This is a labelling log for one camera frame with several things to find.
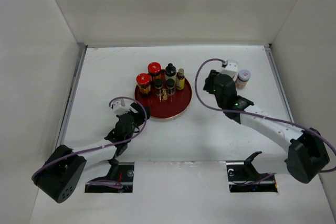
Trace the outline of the black-cap spice bottle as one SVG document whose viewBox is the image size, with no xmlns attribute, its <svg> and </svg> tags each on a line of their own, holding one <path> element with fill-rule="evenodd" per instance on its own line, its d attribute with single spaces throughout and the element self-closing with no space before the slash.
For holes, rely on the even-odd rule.
<svg viewBox="0 0 336 224">
<path fill-rule="evenodd" d="M 160 97 L 163 94 L 163 82 L 161 79 L 155 79 L 154 80 L 154 88 L 155 88 L 155 94 Z"/>
<path fill-rule="evenodd" d="M 169 96 L 173 96 L 175 93 L 175 80 L 171 78 L 167 79 L 166 87 L 167 87 L 167 94 Z"/>
</svg>

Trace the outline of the yellow-label beige-cap spice bottle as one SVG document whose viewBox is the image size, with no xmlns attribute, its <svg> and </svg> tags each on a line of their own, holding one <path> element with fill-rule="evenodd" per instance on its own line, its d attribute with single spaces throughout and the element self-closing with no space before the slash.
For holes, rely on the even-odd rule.
<svg viewBox="0 0 336 224">
<path fill-rule="evenodd" d="M 184 69 L 180 68 L 177 72 L 176 75 L 176 88 L 178 90 L 183 90 L 184 89 L 184 85 L 185 85 L 185 75 L 184 75 Z"/>
</svg>

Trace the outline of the clear salt grinder black top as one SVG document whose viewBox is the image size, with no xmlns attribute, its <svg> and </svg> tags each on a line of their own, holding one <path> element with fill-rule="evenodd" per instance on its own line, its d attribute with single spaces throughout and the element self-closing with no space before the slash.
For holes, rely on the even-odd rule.
<svg viewBox="0 0 336 224">
<path fill-rule="evenodd" d="M 169 79 L 176 81 L 176 67 L 172 63 L 169 63 L 166 66 L 164 73 L 166 81 L 168 81 Z"/>
</svg>

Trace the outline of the red-lid dark sauce jar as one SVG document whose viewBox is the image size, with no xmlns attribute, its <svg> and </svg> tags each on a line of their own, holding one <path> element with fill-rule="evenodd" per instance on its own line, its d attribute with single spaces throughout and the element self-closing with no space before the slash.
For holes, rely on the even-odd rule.
<svg viewBox="0 0 336 224">
<path fill-rule="evenodd" d="M 161 65 L 158 62 L 151 62 L 148 65 L 148 73 L 150 75 L 151 82 L 161 78 Z"/>
</svg>

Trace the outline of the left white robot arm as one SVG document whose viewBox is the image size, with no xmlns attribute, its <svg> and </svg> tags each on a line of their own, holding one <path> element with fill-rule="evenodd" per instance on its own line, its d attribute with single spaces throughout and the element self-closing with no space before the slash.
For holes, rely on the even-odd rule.
<svg viewBox="0 0 336 224">
<path fill-rule="evenodd" d="M 81 184 L 87 192 L 105 188 L 113 193 L 130 190 L 132 170 L 130 165 L 121 166 L 117 157 L 144 130 L 150 108 L 133 101 L 126 113 L 117 118 L 114 128 L 101 141 L 78 148 L 59 145 L 32 175 L 33 183 L 59 204 Z"/>
</svg>

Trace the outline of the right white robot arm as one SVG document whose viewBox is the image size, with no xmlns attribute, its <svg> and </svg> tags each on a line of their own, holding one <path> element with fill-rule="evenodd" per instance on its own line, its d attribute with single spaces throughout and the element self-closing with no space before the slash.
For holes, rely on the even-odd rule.
<svg viewBox="0 0 336 224">
<path fill-rule="evenodd" d="M 237 95 L 229 75 L 211 70 L 203 90 L 215 96 L 218 107 L 229 119 L 259 132 L 286 151 L 285 171 L 297 181 L 309 183 L 329 163 L 326 147 L 316 130 L 266 119 L 268 115 L 252 101 Z"/>
</svg>

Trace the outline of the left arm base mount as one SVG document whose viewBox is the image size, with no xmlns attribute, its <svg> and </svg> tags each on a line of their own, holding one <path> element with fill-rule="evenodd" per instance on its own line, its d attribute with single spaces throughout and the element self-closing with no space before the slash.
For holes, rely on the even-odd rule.
<svg viewBox="0 0 336 224">
<path fill-rule="evenodd" d="M 85 193 L 132 193 L 135 163 L 108 161 L 108 170 L 85 184 Z"/>
</svg>

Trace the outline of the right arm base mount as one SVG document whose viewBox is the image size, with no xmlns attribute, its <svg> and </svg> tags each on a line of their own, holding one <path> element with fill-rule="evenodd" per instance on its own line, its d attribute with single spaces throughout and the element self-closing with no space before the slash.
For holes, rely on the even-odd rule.
<svg viewBox="0 0 336 224">
<path fill-rule="evenodd" d="M 277 193 L 275 173 L 259 173 L 252 162 L 262 152 L 254 152 L 245 160 L 226 163 L 231 193 Z"/>
</svg>

